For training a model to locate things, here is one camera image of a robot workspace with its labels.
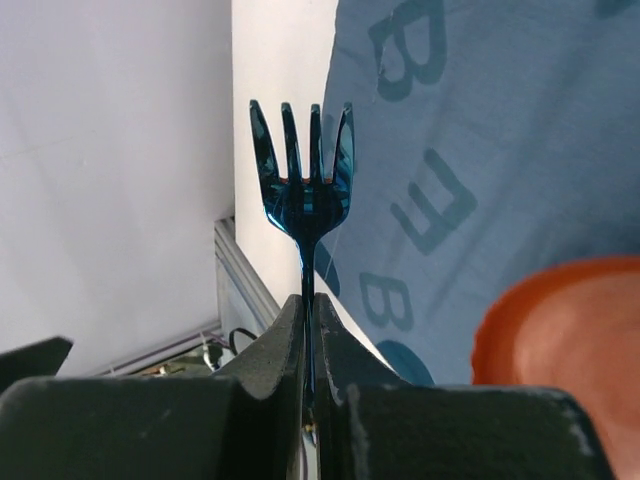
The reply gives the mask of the blue metallic fork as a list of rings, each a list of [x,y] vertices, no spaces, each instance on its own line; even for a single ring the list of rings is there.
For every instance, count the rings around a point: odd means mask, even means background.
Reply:
[[[323,170],[320,106],[310,114],[310,171],[301,171],[297,129],[291,105],[281,104],[287,175],[281,176],[272,137],[259,102],[249,102],[249,116],[263,209],[269,222],[296,244],[301,263],[301,296],[304,311],[305,380],[302,407],[303,431],[315,435],[315,338],[313,302],[315,297],[315,252],[319,241],[342,224],[351,204],[355,135],[352,104],[342,109],[331,174]]]

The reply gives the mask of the blue letter-print placemat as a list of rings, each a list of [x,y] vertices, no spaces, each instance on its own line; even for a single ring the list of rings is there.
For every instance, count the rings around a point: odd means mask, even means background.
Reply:
[[[466,383],[512,284],[639,249],[635,1],[342,1],[324,123],[354,109],[316,269],[391,367]]]

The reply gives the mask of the red round plate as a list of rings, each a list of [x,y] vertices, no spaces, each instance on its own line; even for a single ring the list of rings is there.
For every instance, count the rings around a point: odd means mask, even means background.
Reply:
[[[599,257],[536,273],[505,292],[478,327],[475,385],[571,394],[620,479],[639,476],[639,258]]]

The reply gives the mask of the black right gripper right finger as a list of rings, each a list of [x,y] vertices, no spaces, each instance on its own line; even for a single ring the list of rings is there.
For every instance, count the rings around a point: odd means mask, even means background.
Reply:
[[[538,387],[416,386],[314,300],[321,479],[611,479],[590,419]]]

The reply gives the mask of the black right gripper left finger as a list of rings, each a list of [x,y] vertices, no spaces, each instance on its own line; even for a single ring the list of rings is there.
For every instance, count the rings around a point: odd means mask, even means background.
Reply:
[[[303,303],[210,376],[19,381],[1,397],[5,479],[295,479]]]

